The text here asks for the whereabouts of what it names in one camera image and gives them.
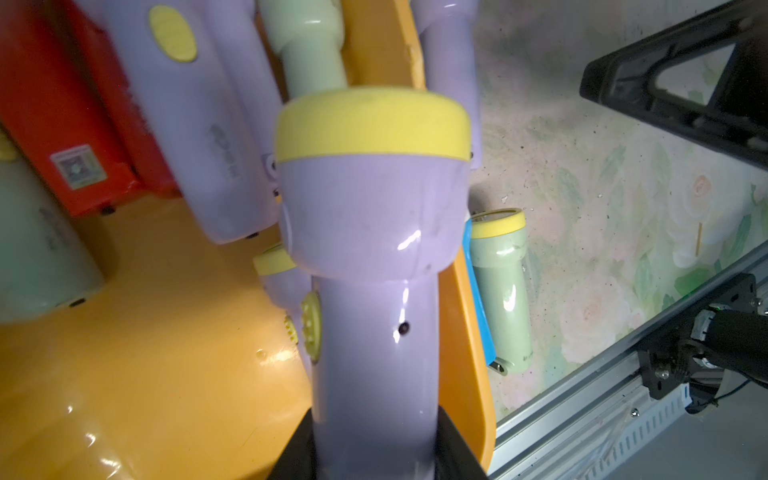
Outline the green flashlight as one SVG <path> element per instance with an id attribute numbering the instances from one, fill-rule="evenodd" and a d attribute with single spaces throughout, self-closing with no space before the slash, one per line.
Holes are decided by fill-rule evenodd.
<path id="1" fill-rule="evenodd" d="M 1 136 L 1 323 L 76 306 L 105 279 L 55 198 Z"/>
<path id="2" fill-rule="evenodd" d="M 261 0 L 258 10 L 269 45 L 282 63 L 290 99 L 348 87 L 340 2 Z"/>
<path id="3" fill-rule="evenodd" d="M 478 213 L 470 218 L 469 254 L 503 375 L 530 369 L 532 327 L 524 260 L 526 217 L 519 208 Z"/>

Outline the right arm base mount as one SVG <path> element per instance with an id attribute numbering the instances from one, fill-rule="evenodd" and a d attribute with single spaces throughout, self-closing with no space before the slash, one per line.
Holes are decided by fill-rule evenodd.
<path id="1" fill-rule="evenodd" d="M 739 273 L 645 336 L 637 345 L 640 375 L 650 397 L 661 400 L 688 388 L 691 413 L 716 406 L 731 371 L 747 384 L 767 386 L 767 317 L 758 312 L 757 280 Z"/>

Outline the red flashlight white logo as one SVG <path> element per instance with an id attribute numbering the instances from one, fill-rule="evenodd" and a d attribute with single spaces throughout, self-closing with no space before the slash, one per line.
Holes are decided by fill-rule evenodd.
<path id="1" fill-rule="evenodd" d="M 73 1 L 2 2 L 1 125 L 74 217 L 180 195 L 105 31 Z"/>

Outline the blue flashlight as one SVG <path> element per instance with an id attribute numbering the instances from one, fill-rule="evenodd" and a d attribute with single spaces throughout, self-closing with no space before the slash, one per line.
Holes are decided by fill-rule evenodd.
<path id="1" fill-rule="evenodd" d="M 477 278 L 474 271 L 474 265 L 470 255 L 470 243 L 472 234 L 472 220 L 469 211 L 465 215 L 465 228 L 462 239 L 462 248 L 464 252 L 464 258 L 469 278 L 469 283 L 472 292 L 472 298 L 474 302 L 475 315 L 478 324 L 478 329 L 482 342 L 482 349 L 484 354 L 485 364 L 491 367 L 496 361 L 496 349 L 492 340 L 492 335 L 489 329 L 487 316 L 485 313 L 482 296 L 479 291 Z"/>

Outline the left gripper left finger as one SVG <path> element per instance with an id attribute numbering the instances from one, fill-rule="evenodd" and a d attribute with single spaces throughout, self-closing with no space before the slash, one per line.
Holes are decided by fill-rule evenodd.
<path id="1" fill-rule="evenodd" d="M 312 411 L 307 410 L 267 480 L 315 480 L 316 470 Z"/>

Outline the yellow plastic storage tray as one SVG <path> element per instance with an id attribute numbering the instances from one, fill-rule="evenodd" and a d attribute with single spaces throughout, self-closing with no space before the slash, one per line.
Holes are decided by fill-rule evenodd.
<path id="1" fill-rule="evenodd" d="M 1 136 L 34 169 L 105 279 L 81 304 L 1 323 L 5 479 L 267 479 L 311 410 L 312 379 L 289 339 L 284 311 L 272 304 L 253 265 L 256 255 L 283 244 L 276 127 L 295 99 L 259 1 L 201 2 L 278 220 L 216 244 L 177 184 L 177 198 L 147 193 L 109 212 L 74 217 L 1 125 Z M 411 1 L 338 2 L 345 89 L 433 92 Z M 438 406 L 487 474 L 495 419 L 462 241 L 438 286 Z"/>

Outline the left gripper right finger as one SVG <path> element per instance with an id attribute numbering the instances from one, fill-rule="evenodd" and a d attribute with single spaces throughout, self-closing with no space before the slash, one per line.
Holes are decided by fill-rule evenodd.
<path id="1" fill-rule="evenodd" d="M 488 476 L 442 406 L 435 443 L 437 480 L 487 480 Z"/>

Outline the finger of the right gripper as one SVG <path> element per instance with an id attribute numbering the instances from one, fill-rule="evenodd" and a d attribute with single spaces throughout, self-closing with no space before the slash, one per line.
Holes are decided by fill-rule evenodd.
<path id="1" fill-rule="evenodd" d="M 767 167 L 767 4 L 731 1 L 589 63 L 583 98 Z"/>

